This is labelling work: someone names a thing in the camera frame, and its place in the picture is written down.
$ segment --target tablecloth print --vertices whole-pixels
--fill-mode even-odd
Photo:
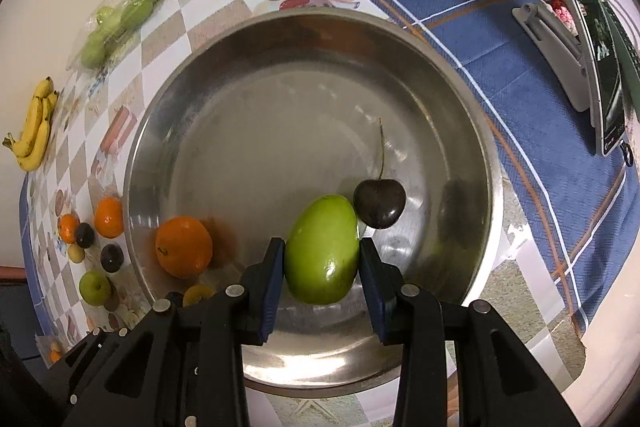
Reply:
[[[69,263],[57,234],[58,218],[75,213],[92,222],[97,201],[120,195],[132,138],[145,107],[172,71],[213,36],[251,16],[303,6],[332,6],[387,15],[369,0],[165,0],[98,75],[74,73],[62,89],[43,166],[30,176],[31,241],[46,305],[66,346],[98,326],[133,327],[150,306],[130,264],[124,236],[98,237],[82,264]],[[482,297],[491,301],[562,391],[580,374],[584,349],[568,311],[537,252],[506,174],[504,241]],[[102,247],[118,243],[126,261],[110,275],[117,298],[91,307],[78,295],[87,269],[100,269]],[[454,354],[447,346],[450,407],[457,410]],[[395,391],[382,389],[332,399],[267,396],[282,425],[390,425]],[[385,394],[382,401],[371,396]],[[250,393],[252,408],[264,405]]]

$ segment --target plastic bag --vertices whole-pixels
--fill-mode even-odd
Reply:
[[[44,335],[43,337],[35,335],[36,347],[47,368],[56,363],[65,353],[62,343],[54,335]]]
[[[162,0],[103,0],[76,37],[67,70],[100,71]]]

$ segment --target small yellow fruit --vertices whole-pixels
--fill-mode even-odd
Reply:
[[[192,304],[197,304],[203,299],[208,299],[213,293],[213,290],[206,284],[196,284],[184,293],[182,305],[191,306]]]
[[[82,263],[84,261],[84,249],[74,243],[69,245],[68,250],[66,250],[66,256],[72,263]]]

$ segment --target blue tablecloth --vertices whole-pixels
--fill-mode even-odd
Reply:
[[[372,0],[440,52],[472,89],[549,274],[584,331],[638,233],[635,168],[594,155],[576,113],[511,9],[535,0]]]

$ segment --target green mango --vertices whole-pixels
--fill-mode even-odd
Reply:
[[[122,11],[115,10],[102,21],[99,31],[105,42],[109,41],[110,39],[119,39],[126,31],[120,20],[121,17]]]
[[[134,30],[149,18],[153,10],[152,0],[130,1],[122,11],[120,23],[125,30]]]
[[[95,13],[95,20],[101,25],[105,20],[107,20],[111,14],[113,14],[113,8],[111,6],[101,6],[98,8],[98,11]]]
[[[80,63],[88,70],[95,70],[104,64],[106,51],[100,30],[88,35],[80,52]]]
[[[298,218],[285,247],[284,273],[301,302],[327,305],[349,292],[358,270],[358,218],[338,194],[311,203]]]

